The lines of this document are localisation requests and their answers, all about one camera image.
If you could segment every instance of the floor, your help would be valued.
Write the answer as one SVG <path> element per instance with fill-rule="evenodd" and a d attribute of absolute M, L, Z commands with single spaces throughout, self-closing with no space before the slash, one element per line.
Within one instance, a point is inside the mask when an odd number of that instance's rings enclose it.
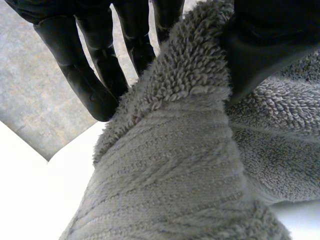
<path fill-rule="evenodd" d="M 184 11 L 197 0 L 186 0 Z M 131 64 L 119 23 L 113 11 L 114 47 L 126 79 L 132 84 L 136 72 Z M 159 52 L 150 4 L 151 44 Z M 0 121 L 46 160 L 97 121 L 74 94 L 53 56 L 31 23 L 0 1 Z M 84 44 L 87 56 L 89 53 Z"/>

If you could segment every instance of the black glove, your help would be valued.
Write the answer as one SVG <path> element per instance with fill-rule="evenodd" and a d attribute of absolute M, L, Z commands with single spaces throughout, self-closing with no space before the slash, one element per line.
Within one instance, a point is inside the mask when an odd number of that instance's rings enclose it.
<path fill-rule="evenodd" d="M 98 121 L 115 113 L 128 84 L 113 47 L 110 4 L 120 19 L 124 42 L 140 76 L 155 58 L 149 40 L 148 0 L 5 0 L 35 31 L 52 52 L 61 71 L 83 105 Z M 154 0 L 158 41 L 182 15 L 184 0 Z M 99 79 L 82 49 L 81 29 Z"/>

